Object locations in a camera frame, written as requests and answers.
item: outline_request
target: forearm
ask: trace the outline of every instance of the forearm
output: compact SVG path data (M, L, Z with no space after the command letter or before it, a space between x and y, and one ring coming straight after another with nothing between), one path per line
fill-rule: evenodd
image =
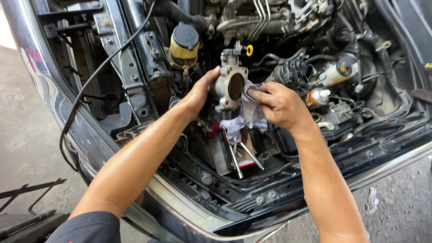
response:
M294 136L299 150L305 200L320 234L366 236L351 191L334 162L319 127Z
M147 187L190 121L182 103L166 112L102 167L70 217L86 211L120 217Z

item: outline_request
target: cloth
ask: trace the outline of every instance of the cloth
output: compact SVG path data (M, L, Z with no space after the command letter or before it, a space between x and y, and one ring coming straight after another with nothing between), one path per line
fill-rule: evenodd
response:
M246 94L248 89L258 90L258 86L247 81L241 93L240 115L232 120L220 122L220 127L227 130L226 138L231 145L241 142L240 129L243 127L258 128L261 132L267 131L267 120L260 103Z
M46 243L114 243L120 241L120 221L109 212L80 214L60 225Z

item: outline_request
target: ground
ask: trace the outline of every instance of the ground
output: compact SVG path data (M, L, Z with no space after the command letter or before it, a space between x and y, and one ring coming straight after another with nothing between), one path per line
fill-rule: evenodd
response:
M0 102L0 192L67 178L35 206L35 211L71 212L86 185L63 160L58 148L60 129L34 88L18 52L4 47L0 47ZM353 193L371 242L432 242L430 166L431 159L426 157ZM379 199L372 215L365 213L369 187L377 187ZM25 213L42 192L19 196L3 213ZM123 243L146 239L123 221L121 235ZM268 242L318 242L318 233L310 214L305 214Z

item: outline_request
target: sleeve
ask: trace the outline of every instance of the sleeve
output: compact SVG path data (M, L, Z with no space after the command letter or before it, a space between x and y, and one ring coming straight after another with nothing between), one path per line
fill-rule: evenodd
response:
M119 243L120 221L112 213L80 214L64 222L46 243Z

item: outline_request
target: spray can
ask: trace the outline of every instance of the spray can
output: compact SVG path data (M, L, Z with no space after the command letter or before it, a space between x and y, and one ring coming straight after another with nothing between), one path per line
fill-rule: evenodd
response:
M309 91L309 93L305 94L305 96L303 96L303 102L311 111L315 108L326 105L329 95L330 90L326 90L323 88L314 88L313 90Z

